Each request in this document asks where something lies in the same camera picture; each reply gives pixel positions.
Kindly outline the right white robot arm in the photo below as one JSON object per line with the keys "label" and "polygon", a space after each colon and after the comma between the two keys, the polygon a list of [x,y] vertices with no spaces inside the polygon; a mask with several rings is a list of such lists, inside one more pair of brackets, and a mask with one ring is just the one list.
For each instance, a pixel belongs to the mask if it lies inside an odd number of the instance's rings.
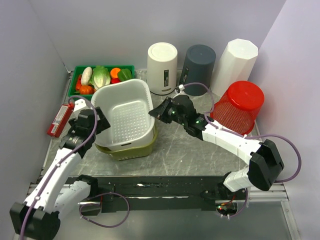
{"label": "right white robot arm", "polygon": [[246,139],[217,121],[198,113],[186,95],[167,97],[149,114],[163,123],[176,122],[192,137],[215,144],[243,160],[247,167],[226,173],[217,184],[222,199],[230,199],[239,190],[256,187],[268,191],[284,169],[284,163],[275,143]]}

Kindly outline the white perforated rectangular basket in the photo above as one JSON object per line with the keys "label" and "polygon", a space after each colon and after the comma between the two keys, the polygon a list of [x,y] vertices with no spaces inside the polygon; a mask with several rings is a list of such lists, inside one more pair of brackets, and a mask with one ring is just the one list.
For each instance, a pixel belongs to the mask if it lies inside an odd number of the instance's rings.
{"label": "white perforated rectangular basket", "polygon": [[111,151],[142,147],[154,138],[155,118],[146,82],[130,79],[99,88],[91,103],[99,107],[110,127],[96,135],[95,144]]}

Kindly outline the large white faceted container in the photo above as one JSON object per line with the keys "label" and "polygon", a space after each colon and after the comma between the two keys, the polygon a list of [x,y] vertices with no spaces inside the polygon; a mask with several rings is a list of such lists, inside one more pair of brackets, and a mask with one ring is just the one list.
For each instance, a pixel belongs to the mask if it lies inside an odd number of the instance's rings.
{"label": "large white faceted container", "polygon": [[219,96],[236,81],[247,81],[258,57],[258,47],[249,40],[234,39],[227,43],[214,67],[210,89]]}

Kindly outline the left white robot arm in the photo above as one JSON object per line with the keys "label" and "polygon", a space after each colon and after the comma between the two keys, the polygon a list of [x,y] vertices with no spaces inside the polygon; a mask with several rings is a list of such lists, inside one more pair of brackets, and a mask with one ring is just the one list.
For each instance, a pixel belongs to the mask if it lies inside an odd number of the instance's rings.
{"label": "left white robot arm", "polygon": [[61,139],[55,159],[41,181],[23,203],[15,202],[10,208],[14,231],[22,238],[52,240],[73,205],[84,199],[93,201],[99,195],[98,180],[88,175],[77,177],[65,193],[60,191],[96,135],[111,125],[100,107],[81,110],[69,124],[71,128]]}

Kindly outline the olive green rectangular basket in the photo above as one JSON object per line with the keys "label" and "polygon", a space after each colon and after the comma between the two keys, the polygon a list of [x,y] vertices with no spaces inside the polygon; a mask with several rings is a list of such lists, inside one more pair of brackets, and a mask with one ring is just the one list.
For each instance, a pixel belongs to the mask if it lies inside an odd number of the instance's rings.
{"label": "olive green rectangular basket", "polygon": [[100,146],[98,144],[95,144],[95,146],[100,152],[107,154],[109,157],[111,157],[115,161],[124,161],[129,159],[146,157],[152,153],[154,144],[158,137],[157,127],[154,126],[152,130],[153,130],[152,141],[147,145],[144,145],[141,147],[131,147],[131,148],[122,149],[122,150],[110,150],[109,148]]}

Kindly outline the red mesh basket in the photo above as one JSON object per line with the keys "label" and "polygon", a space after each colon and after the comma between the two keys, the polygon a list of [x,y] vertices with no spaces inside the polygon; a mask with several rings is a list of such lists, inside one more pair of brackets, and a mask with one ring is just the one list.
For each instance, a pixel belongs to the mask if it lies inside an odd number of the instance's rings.
{"label": "red mesh basket", "polygon": [[236,81],[214,104],[210,117],[224,127],[241,134],[249,134],[265,101],[263,91],[249,81]]}

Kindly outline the dark grey round bucket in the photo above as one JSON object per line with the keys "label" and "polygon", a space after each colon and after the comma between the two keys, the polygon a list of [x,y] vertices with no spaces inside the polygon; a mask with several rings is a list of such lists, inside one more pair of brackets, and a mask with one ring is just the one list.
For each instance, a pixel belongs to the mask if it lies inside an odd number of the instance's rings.
{"label": "dark grey round bucket", "polygon": [[192,45],[186,52],[179,84],[201,83],[209,88],[215,60],[216,53],[211,47]]}

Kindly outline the white round bucket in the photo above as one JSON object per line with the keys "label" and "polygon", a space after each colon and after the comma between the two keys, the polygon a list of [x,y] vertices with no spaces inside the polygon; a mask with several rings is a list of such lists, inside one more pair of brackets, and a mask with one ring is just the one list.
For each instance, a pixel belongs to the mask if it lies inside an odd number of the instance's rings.
{"label": "white round bucket", "polygon": [[156,95],[168,95],[177,85],[178,50],[167,42],[157,42],[147,51],[149,90]]}

